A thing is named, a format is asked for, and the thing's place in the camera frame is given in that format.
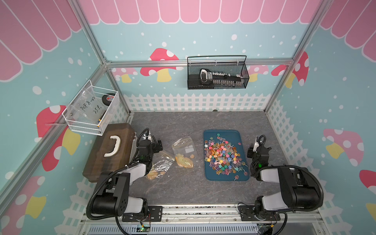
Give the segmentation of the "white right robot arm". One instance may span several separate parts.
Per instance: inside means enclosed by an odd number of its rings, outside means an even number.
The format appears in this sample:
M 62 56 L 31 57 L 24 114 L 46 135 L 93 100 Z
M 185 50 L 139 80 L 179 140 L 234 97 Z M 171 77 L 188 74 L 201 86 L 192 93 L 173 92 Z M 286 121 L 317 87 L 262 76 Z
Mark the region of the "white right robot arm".
M 310 212 L 324 202 L 324 191 L 319 180 L 307 168 L 295 165 L 269 165 L 271 148 L 250 145 L 247 157 L 252 160 L 250 173 L 260 182 L 276 183 L 280 191 L 259 196 L 253 205 L 240 203 L 242 221 L 280 220 L 283 212 Z

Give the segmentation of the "yellow duck ziploc bag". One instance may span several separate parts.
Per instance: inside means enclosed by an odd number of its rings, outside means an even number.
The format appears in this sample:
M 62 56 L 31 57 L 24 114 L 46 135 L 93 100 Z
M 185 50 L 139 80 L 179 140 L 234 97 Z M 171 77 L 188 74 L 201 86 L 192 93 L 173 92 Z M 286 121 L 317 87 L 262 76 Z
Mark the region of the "yellow duck ziploc bag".
M 193 168 L 193 160 L 197 156 L 194 142 L 190 136 L 178 139 L 172 144 L 175 160 L 179 167 Z

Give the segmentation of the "clear ziploc bag with candies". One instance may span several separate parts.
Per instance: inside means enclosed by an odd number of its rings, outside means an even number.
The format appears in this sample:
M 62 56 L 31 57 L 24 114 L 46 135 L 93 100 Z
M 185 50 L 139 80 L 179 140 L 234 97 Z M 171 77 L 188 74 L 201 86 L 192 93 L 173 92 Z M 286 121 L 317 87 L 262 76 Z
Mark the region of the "clear ziploc bag with candies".
M 150 181 L 160 180 L 175 162 L 175 158 L 168 152 L 160 151 L 155 153 L 152 161 L 152 168 L 146 176 Z

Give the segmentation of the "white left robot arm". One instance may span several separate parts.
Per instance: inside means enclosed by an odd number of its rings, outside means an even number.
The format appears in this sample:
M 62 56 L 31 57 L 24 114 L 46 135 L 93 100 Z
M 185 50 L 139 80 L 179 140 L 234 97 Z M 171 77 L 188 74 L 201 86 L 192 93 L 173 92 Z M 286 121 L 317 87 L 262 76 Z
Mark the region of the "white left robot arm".
M 147 200 L 129 196 L 129 188 L 137 179 L 150 173 L 153 155 L 162 149 L 160 140 L 141 140 L 137 143 L 136 157 L 130 164 L 113 172 L 103 172 L 87 205 L 87 217 L 90 220 L 118 219 L 124 214 L 132 214 L 139 219 L 147 217 Z

